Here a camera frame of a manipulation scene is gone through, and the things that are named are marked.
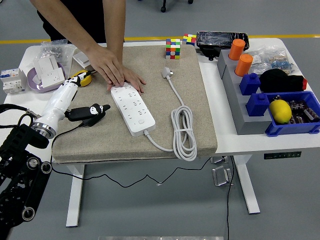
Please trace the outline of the person's left hand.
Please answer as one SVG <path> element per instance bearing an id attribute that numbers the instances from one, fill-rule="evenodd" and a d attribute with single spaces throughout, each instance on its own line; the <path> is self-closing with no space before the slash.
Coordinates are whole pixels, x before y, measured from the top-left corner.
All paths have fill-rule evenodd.
<path id="1" fill-rule="evenodd" d="M 121 72 L 113 73 L 110 69 L 106 70 L 107 90 L 110 91 L 112 87 L 123 87 L 125 82 L 131 84 L 139 94 L 144 93 L 144 85 L 146 81 L 130 68 L 121 65 Z"/>

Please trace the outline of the person's right hand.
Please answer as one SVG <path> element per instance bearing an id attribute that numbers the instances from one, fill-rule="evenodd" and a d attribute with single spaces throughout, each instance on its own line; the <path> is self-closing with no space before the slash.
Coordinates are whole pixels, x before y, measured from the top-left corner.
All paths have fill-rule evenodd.
<path id="1" fill-rule="evenodd" d="M 123 86 L 124 75 L 122 65 L 117 57 L 107 48 L 97 45 L 85 51 L 91 66 L 107 81 L 111 86 Z"/>

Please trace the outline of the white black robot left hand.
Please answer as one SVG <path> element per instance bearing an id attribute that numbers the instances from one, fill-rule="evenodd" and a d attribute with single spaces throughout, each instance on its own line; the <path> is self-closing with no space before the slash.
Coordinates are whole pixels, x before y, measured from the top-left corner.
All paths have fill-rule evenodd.
<path id="1" fill-rule="evenodd" d="M 79 107 L 68 110 L 71 102 L 76 96 L 81 82 L 91 75 L 90 71 L 81 72 L 78 75 L 68 78 L 60 87 L 54 91 L 50 100 L 47 102 L 41 117 L 37 118 L 33 129 L 42 129 L 48 132 L 57 132 L 60 120 L 67 118 L 71 122 L 88 120 L 96 116 L 103 115 L 111 108 L 110 105 L 99 105 L 97 103 L 90 107 Z"/>

